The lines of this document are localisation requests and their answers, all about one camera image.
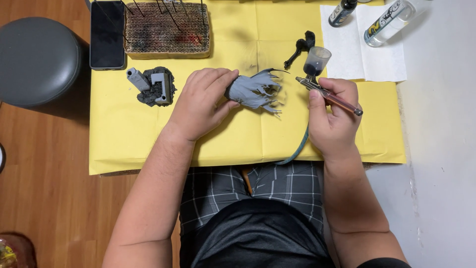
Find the white wall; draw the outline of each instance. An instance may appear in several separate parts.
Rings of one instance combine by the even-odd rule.
[[[402,30],[408,165],[369,180],[414,268],[476,267],[474,0],[435,0]]]

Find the yellow tablecloth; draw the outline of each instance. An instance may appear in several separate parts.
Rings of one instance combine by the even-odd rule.
[[[212,54],[206,59],[132,60],[128,67],[144,71],[165,66],[180,95],[186,78],[197,69],[225,67],[253,75],[265,68],[282,69],[307,30],[323,46],[319,6],[338,1],[205,0],[211,19]],[[382,5],[382,0],[371,2]],[[282,160],[298,147],[308,121],[308,91],[295,81],[304,76],[306,52],[281,77],[280,118],[266,111],[235,109],[217,129],[197,142],[192,165],[237,165]],[[393,82],[357,82],[364,116],[356,144],[366,162],[405,163],[397,92]],[[174,105],[149,107],[125,71],[92,71],[89,173],[140,169]],[[322,160],[306,144],[297,159]]]

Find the plaid shorts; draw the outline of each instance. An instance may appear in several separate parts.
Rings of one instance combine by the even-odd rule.
[[[236,166],[192,167],[180,204],[180,235],[205,225],[218,211],[239,200],[264,198],[284,202],[304,214],[321,234],[322,162],[261,164],[248,172],[251,194]]]

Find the hand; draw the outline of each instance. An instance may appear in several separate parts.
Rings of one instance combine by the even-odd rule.
[[[357,85],[344,79],[319,78],[319,84],[350,104],[362,109],[358,104]],[[340,159],[349,150],[357,149],[355,137],[361,116],[344,110],[331,103],[332,113],[326,112],[322,94],[313,89],[309,92],[309,138],[321,151],[324,159]]]
[[[194,142],[216,128],[239,103],[225,101],[217,107],[226,88],[238,77],[238,70],[205,68],[187,79],[167,123],[173,135]]]

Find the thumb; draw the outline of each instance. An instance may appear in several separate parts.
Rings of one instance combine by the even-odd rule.
[[[326,102],[316,89],[309,91],[309,123],[328,124]]]
[[[213,116],[213,119],[216,122],[221,123],[221,121],[223,121],[223,119],[225,119],[225,117],[229,114],[231,109],[236,108],[238,106],[239,106],[239,103],[237,102],[230,101],[230,100],[225,101],[224,103],[220,104],[220,106],[215,111],[215,115]]]

